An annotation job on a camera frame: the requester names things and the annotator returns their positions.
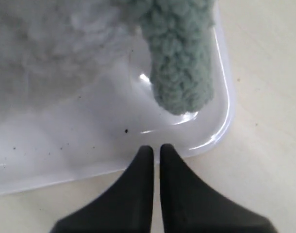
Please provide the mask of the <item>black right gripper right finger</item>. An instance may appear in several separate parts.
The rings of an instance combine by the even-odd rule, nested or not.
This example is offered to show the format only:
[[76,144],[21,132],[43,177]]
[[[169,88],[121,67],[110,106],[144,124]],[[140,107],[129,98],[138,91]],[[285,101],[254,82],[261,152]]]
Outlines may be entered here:
[[160,199],[166,233],[274,232],[267,218],[208,186],[171,144],[160,149]]

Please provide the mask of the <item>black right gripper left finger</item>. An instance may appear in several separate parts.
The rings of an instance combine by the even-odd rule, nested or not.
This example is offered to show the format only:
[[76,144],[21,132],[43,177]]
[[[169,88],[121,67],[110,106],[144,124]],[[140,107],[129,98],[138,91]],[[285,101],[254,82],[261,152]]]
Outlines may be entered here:
[[53,233],[149,233],[154,197],[154,153],[141,146],[131,164],[102,195],[58,220]]

